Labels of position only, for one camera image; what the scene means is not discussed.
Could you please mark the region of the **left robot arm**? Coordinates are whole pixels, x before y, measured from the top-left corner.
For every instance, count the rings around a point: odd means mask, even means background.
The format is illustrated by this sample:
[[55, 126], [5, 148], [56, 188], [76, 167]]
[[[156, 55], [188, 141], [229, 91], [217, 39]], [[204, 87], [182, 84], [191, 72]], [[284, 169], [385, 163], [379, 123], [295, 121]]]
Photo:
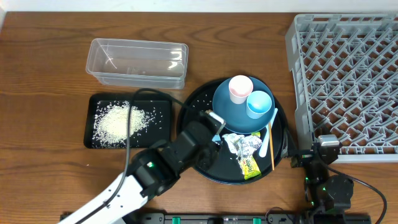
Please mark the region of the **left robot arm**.
[[137, 153], [126, 174], [60, 223], [116, 223], [140, 209], [168, 191], [185, 170], [200, 163], [212, 166], [218, 153], [213, 138], [223, 126], [217, 120], [189, 122], [174, 142], [159, 141]]

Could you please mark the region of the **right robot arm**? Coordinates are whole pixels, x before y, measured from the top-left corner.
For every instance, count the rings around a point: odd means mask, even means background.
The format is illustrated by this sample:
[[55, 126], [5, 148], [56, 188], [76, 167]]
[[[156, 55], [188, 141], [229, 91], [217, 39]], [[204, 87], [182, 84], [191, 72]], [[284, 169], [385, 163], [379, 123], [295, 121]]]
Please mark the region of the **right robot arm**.
[[351, 207], [354, 183], [341, 174], [330, 175], [329, 164], [337, 160], [341, 143], [333, 134], [321, 135], [310, 149], [296, 148], [287, 129], [283, 132], [282, 155], [291, 159], [292, 168], [303, 168], [305, 199], [312, 207], [298, 215], [288, 215], [292, 223], [356, 223], [356, 216], [345, 214]]

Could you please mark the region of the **yellow green snack wrapper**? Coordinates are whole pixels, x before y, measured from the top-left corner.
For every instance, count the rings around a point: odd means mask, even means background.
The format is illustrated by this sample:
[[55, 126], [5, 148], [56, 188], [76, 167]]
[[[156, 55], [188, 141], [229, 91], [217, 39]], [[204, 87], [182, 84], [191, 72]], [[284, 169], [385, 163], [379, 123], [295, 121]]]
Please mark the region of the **yellow green snack wrapper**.
[[246, 136], [244, 138], [243, 148], [241, 150], [240, 166], [243, 170], [245, 180], [253, 178], [261, 173], [253, 156], [261, 145], [262, 140], [260, 139], [259, 133], [255, 133], [255, 135]]

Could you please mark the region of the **pile of white rice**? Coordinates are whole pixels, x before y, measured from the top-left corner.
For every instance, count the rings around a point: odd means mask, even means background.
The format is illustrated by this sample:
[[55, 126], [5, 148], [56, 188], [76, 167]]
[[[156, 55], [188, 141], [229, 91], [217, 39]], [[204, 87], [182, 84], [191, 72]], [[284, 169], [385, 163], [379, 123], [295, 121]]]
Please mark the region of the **pile of white rice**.
[[133, 107], [128, 101], [97, 102], [89, 134], [91, 148], [148, 147], [170, 137], [169, 105], [166, 101], [138, 101]]

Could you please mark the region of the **foil wrapper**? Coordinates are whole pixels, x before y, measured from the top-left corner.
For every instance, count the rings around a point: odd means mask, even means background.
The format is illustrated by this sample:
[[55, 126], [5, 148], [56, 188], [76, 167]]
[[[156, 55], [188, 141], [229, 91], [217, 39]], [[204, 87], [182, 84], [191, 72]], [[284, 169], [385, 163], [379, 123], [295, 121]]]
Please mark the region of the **foil wrapper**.
[[231, 153], [237, 155], [237, 160], [241, 162], [252, 156], [262, 145], [262, 140], [257, 136], [245, 136], [242, 134], [224, 134], [222, 138], [226, 141]]

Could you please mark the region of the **light blue bowl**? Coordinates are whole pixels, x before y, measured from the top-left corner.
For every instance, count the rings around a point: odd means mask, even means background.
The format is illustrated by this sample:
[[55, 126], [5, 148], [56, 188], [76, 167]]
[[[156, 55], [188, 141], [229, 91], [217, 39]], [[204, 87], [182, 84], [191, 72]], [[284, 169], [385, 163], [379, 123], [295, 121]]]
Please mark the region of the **light blue bowl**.
[[221, 138], [220, 138], [219, 135], [215, 135], [215, 136], [213, 137], [212, 141], [213, 141], [214, 143], [216, 143], [217, 145], [221, 145]]

